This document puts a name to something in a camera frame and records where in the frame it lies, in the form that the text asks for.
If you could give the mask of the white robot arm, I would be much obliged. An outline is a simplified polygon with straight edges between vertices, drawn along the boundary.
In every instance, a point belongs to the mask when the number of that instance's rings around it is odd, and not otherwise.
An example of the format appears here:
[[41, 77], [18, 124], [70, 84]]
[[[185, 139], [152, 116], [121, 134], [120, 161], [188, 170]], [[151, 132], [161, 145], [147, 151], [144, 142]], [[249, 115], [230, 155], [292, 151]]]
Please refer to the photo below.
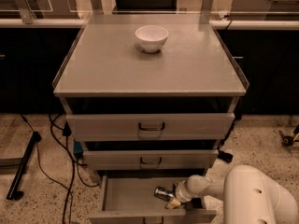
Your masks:
[[298, 204], [291, 193], [249, 165], [235, 166], [223, 182], [191, 175], [176, 184], [165, 207], [174, 209], [205, 196], [222, 199], [223, 224], [295, 224], [298, 218]]

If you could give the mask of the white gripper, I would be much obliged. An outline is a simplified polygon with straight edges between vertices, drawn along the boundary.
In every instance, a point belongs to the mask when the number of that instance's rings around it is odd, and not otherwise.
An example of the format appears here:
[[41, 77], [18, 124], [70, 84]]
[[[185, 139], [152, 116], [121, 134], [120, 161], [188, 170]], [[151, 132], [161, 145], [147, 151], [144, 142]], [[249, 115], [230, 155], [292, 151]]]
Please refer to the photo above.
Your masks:
[[166, 209], [175, 209], [181, 206], [181, 203], [187, 203], [192, 200], [192, 195], [187, 189], [185, 181], [177, 182], [175, 187], [176, 197], [171, 198], [165, 205]]

